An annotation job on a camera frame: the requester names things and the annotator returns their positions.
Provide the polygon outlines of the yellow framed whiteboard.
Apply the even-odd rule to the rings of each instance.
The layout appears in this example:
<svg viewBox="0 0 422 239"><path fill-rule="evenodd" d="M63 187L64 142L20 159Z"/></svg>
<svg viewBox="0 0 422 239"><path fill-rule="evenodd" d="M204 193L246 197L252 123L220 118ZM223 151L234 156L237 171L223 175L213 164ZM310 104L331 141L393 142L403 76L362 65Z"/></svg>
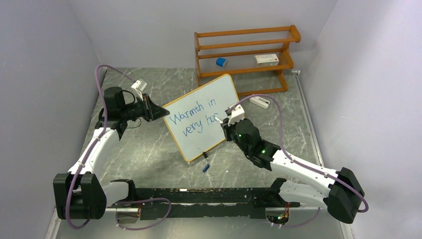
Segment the yellow framed whiteboard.
<svg viewBox="0 0 422 239"><path fill-rule="evenodd" d="M217 119L238 101L232 77L224 74L164 106L164 122L186 162L225 140Z"/></svg>

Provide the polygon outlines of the blue marker cap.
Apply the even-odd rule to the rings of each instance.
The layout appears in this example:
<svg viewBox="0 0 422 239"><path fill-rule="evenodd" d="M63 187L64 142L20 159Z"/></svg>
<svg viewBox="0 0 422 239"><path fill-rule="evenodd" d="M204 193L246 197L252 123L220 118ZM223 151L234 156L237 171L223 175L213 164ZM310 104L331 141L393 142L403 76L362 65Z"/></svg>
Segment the blue marker cap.
<svg viewBox="0 0 422 239"><path fill-rule="evenodd" d="M210 164L207 164L204 168L203 168L203 170L202 170L202 172L207 172L208 171L208 169L210 168Z"/></svg>

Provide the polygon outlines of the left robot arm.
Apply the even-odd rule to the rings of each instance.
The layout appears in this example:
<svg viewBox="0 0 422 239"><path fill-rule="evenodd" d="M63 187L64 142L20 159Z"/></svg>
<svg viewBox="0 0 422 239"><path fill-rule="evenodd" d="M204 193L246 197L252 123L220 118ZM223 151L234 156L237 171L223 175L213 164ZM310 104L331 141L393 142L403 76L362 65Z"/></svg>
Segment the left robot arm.
<svg viewBox="0 0 422 239"><path fill-rule="evenodd" d="M102 185L98 175L111 150L122 139L129 121L155 121L169 115L169 111L152 102L148 94L134 97L126 103L124 89L105 89L99 119L93 137L78 161L67 173L59 173L53 180L58 218L100 219L107 207L118 202L125 207L136 204L138 193L133 180L117 179Z"/></svg>

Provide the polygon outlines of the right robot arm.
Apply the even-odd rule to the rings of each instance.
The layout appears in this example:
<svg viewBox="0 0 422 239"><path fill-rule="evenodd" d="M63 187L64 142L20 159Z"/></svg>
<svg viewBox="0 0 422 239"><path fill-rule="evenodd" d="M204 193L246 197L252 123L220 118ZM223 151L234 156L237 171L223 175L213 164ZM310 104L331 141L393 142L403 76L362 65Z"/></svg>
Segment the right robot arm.
<svg viewBox="0 0 422 239"><path fill-rule="evenodd" d="M338 221L351 224L364 203L364 191L352 170L334 170L318 166L264 140L259 129L237 106L223 120L218 120L225 139L234 142L245 157L259 168L293 176L299 183L285 181L269 192L274 206L284 202L303 203L325 209Z"/></svg>

